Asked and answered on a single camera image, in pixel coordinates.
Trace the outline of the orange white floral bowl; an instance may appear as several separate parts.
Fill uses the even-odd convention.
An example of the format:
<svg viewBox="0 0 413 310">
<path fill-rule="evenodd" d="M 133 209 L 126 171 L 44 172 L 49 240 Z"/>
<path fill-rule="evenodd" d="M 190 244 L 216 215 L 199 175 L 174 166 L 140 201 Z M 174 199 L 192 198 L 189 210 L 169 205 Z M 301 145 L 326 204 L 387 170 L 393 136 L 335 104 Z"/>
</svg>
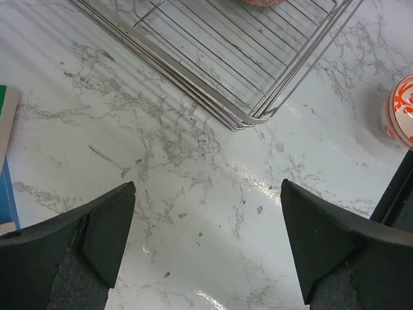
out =
<svg viewBox="0 0 413 310">
<path fill-rule="evenodd" d="M 388 94 L 379 126 L 387 138 L 412 150 L 412 75 L 404 77 Z"/>
</svg>

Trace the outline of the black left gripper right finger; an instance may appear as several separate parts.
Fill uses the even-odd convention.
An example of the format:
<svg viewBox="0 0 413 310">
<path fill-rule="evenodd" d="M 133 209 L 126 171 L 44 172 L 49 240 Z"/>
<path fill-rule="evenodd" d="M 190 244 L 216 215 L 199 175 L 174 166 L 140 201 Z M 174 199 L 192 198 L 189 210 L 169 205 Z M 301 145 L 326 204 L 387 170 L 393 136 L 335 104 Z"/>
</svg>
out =
<svg viewBox="0 0 413 310">
<path fill-rule="evenodd" d="M 412 233 L 283 180 L 281 206 L 310 309 L 412 309 Z"/>
</svg>

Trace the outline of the black white floral bowl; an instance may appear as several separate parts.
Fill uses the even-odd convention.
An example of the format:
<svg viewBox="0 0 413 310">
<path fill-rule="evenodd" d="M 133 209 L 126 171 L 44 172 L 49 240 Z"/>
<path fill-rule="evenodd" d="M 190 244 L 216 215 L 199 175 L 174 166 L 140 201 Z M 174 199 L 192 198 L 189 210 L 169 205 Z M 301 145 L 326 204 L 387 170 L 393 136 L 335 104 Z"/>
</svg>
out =
<svg viewBox="0 0 413 310">
<path fill-rule="evenodd" d="M 242 2 L 257 7 L 272 7 L 283 3 L 285 0 L 242 0 Z"/>
</svg>

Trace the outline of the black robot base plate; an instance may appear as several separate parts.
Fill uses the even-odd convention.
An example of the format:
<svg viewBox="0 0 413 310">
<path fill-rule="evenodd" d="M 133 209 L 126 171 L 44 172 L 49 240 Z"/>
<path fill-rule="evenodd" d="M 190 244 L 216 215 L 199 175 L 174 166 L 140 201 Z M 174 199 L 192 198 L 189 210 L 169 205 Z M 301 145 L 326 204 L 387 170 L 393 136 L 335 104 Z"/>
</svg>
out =
<svg viewBox="0 0 413 310">
<path fill-rule="evenodd" d="M 413 157 L 408 151 L 384 191 L 370 220 L 412 233 Z"/>
</svg>

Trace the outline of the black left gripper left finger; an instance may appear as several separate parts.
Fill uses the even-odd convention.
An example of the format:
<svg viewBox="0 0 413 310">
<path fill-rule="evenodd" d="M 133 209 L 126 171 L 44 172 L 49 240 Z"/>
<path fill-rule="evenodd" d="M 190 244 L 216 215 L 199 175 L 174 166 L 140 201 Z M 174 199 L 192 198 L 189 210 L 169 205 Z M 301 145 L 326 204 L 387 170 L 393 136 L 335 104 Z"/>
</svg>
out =
<svg viewBox="0 0 413 310">
<path fill-rule="evenodd" d="M 1 309 L 104 309 L 136 202 L 133 182 L 1 235 Z"/>
</svg>

